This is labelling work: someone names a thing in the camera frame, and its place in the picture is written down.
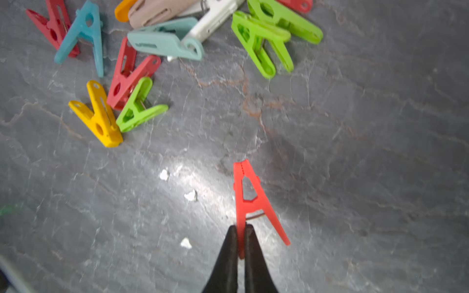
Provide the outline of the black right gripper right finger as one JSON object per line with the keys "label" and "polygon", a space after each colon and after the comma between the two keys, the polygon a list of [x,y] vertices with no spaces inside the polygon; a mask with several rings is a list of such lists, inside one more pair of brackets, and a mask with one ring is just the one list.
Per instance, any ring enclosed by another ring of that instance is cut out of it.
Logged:
{"label": "black right gripper right finger", "polygon": [[245,292],[278,293],[271,278],[254,226],[247,224],[244,235]]}

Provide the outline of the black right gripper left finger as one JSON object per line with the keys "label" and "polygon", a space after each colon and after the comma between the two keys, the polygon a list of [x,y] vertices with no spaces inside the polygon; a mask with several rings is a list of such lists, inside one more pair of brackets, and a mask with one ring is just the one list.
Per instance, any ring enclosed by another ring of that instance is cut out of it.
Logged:
{"label": "black right gripper left finger", "polygon": [[202,293],[238,292],[238,234],[229,227],[221,250]]}

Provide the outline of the lime green clothespin bottom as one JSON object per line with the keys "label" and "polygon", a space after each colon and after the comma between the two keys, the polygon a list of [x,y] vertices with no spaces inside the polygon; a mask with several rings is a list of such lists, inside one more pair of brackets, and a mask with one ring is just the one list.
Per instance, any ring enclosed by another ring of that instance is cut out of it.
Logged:
{"label": "lime green clothespin bottom", "polygon": [[168,111],[168,105],[156,105],[146,108],[144,103],[153,87],[149,77],[141,78],[129,97],[125,107],[118,116],[116,123],[122,133],[133,130],[139,125]]}

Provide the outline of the dark red clothespin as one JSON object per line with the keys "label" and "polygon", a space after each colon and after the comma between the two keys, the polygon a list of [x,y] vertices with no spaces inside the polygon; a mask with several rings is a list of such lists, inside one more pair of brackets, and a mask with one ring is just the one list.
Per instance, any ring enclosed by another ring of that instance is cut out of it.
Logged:
{"label": "dark red clothespin", "polygon": [[308,13],[313,7],[313,0],[277,0],[284,6],[300,13]]}

